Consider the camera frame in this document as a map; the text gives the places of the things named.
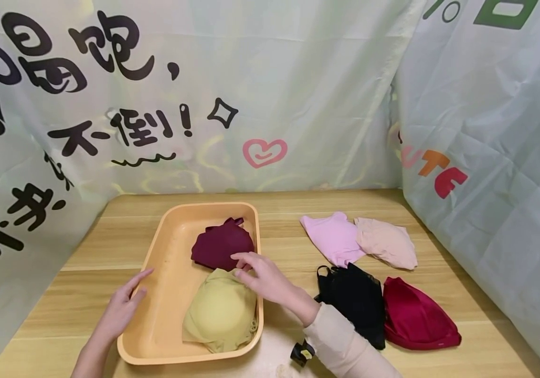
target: beige sleeve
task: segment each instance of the beige sleeve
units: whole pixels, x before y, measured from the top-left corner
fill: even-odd
[[[333,306],[322,303],[304,333],[317,357],[337,378],[402,378]]]

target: maroon bra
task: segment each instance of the maroon bra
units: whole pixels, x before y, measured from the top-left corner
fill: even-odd
[[[242,218],[228,218],[221,226],[205,228],[194,243],[192,260],[211,269],[233,270],[237,261],[231,255],[255,251],[249,232],[239,227],[243,222]]]

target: fabric backdrop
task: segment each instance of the fabric backdrop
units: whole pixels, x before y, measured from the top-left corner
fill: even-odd
[[[406,199],[540,356],[540,1],[431,0],[397,82]]]
[[[120,194],[396,187],[425,0],[0,0],[0,352]]]

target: black tag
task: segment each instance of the black tag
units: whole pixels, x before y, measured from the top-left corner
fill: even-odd
[[[314,358],[314,355],[316,355],[316,351],[305,340],[303,345],[300,343],[296,343],[293,347],[293,350],[291,351],[291,359],[302,368],[305,367],[306,363],[310,359]]]

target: left hand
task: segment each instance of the left hand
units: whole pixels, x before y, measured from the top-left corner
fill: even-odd
[[[140,281],[152,272],[153,269],[140,272],[112,294],[92,337],[99,338],[103,342],[112,342],[125,331],[135,314],[135,310],[137,310],[137,306],[146,296],[146,288],[140,287],[132,297],[131,293],[139,285]]]

